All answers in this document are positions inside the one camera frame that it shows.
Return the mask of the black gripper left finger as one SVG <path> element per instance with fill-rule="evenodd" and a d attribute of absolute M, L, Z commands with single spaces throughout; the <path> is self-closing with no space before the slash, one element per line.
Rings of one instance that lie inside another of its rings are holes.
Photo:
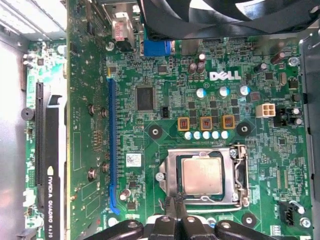
<path fill-rule="evenodd" d="M 174 240 L 177 229 L 175 198 L 166 197 L 164 214 L 152 215 L 147 223 L 133 219 L 124 220 L 103 231 L 95 233 L 88 240 Z"/>

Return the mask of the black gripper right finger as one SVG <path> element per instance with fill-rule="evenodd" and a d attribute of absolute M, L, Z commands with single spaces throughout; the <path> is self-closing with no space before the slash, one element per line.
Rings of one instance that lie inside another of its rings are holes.
<path fill-rule="evenodd" d="M 245 212 L 241 223 L 222 219 L 211 227 L 206 219 L 189 215 L 185 196 L 176 197 L 176 238 L 179 240 L 309 240 L 309 236 L 270 236 L 255 230 L 256 216 Z"/>

